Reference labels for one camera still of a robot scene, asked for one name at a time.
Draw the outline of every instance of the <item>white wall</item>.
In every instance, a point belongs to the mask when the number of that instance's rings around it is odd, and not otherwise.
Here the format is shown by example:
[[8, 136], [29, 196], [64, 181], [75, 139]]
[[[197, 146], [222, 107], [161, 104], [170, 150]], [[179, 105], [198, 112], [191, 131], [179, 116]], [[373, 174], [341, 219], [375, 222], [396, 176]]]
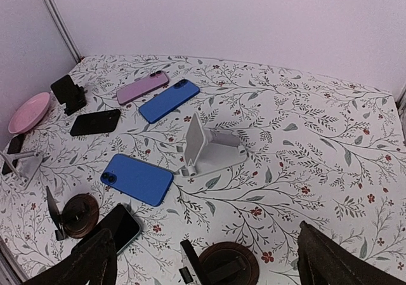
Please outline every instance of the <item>white wall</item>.
[[0, 150], [23, 102], [75, 65], [43, 0], [0, 0]]
[[55, 0], [82, 54], [268, 63], [397, 94], [406, 0]]

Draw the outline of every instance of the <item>table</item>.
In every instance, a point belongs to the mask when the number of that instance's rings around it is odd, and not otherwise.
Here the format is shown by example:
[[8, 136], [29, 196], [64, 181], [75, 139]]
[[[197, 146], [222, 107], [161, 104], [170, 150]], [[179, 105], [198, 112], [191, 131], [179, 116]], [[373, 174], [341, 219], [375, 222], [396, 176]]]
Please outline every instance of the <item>table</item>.
[[[171, 84], [189, 79], [201, 92], [149, 125], [138, 107], [162, 90], [123, 107], [115, 91], [156, 70], [165, 70]], [[58, 263], [76, 243], [55, 240], [48, 185], [60, 209], [81, 192], [96, 197], [101, 216], [118, 202], [131, 204], [143, 233], [119, 257], [118, 284], [179, 284], [184, 239], [198, 254], [215, 242], [237, 241], [258, 259], [258, 284], [299, 284], [302, 220], [406, 280], [406, 155], [388, 92], [298, 70], [185, 56], [88, 56], [70, 75], [87, 91], [87, 106], [68, 117], [53, 98], [24, 144], [44, 153], [33, 182], [19, 192], [11, 178], [0, 179], [0, 235], [29, 276]], [[113, 133], [69, 135], [77, 115], [114, 108], [122, 116]], [[248, 160], [211, 175], [176, 176], [158, 208], [99, 181], [116, 153], [181, 168], [176, 146], [185, 144], [194, 112], [205, 128], [238, 135]]]

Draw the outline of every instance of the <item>phone stand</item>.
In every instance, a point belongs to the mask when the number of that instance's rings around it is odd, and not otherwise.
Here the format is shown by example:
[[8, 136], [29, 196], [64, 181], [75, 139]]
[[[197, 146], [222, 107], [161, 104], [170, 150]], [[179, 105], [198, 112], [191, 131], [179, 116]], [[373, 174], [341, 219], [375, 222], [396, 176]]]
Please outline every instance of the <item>phone stand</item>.
[[60, 104], [66, 103], [65, 113], [68, 116], [86, 106], [83, 87], [74, 84], [68, 74], [53, 83], [51, 89]]
[[258, 262], [243, 245], [220, 242], [197, 257], [190, 241], [180, 244], [184, 267], [179, 272], [185, 284], [255, 285], [258, 282]]
[[[25, 190], [29, 186], [32, 178], [39, 168], [39, 165], [43, 161], [42, 153], [33, 150], [30, 152], [21, 152], [17, 154], [6, 154], [0, 151], [0, 156], [3, 157], [5, 163], [9, 166], [10, 170], [13, 171], [15, 176], [20, 179], [19, 187], [22, 190]], [[22, 166], [19, 168], [20, 170], [17, 171], [13, 165], [13, 160], [26, 158], [30, 158], [29, 161], [21, 163]]]
[[247, 159], [247, 151], [239, 137], [205, 129], [194, 114], [186, 133], [186, 147], [176, 147], [183, 153], [185, 166], [179, 170], [184, 176], [200, 176], [240, 164]]
[[59, 213], [58, 206], [49, 187], [46, 187], [49, 215], [56, 225], [55, 236], [62, 241], [68, 236], [80, 239], [96, 226], [99, 219], [99, 207], [96, 199], [89, 194], [77, 194], [69, 199]]

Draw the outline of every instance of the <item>round stand base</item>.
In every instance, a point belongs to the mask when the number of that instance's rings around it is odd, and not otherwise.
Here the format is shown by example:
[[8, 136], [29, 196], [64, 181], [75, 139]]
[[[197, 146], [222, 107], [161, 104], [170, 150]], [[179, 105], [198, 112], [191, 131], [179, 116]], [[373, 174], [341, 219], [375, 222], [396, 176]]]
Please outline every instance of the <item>round stand base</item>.
[[231, 276], [217, 282], [218, 285], [255, 285], [259, 277], [258, 262], [249, 249], [236, 242], [220, 242], [208, 247], [199, 256], [204, 270], [210, 272], [220, 268], [227, 263], [234, 261], [237, 257], [241, 258], [246, 268], [240, 270]]
[[99, 219], [96, 199], [89, 194], [77, 194], [69, 199], [61, 218], [65, 233], [74, 239], [81, 239], [92, 231]]

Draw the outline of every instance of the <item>floral pattern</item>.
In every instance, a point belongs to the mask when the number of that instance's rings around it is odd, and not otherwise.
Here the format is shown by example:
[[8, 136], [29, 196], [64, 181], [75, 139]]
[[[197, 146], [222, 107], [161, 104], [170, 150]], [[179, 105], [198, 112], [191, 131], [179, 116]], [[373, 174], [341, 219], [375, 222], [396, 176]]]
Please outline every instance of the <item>floral pattern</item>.
[[[138, 112], [158, 89], [120, 106], [115, 91], [156, 70], [171, 84], [189, 79], [200, 93], [155, 124]], [[0, 234], [28, 275], [70, 254], [58, 242], [45, 202], [49, 186], [60, 209], [73, 196], [96, 197], [101, 217], [130, 203], [142, 235], [120, 256], [118, 284], [179, 284], [180, 241], [200, 253], [236, 241], [254, 252], [259, 284], [299, 284], [297, 238], [302, 220], [376, 267], [406, 280], [406, 148], [393, 97], [379, 89], [298, 70], [185, 56], [88, 56], [70, 73], [88, 104], [72, 116], [55, 98], [27, 134], [24, 150], [43, 163], [26, 191], [0, 178]], [[79, 114], [119, 108], [117, 129], [72, 138]], [[99, 181], [123, 153], [177, 171], [191, 116], [242, 140], [248, 160], [197, 178], [176, 176], [153, 208]]]

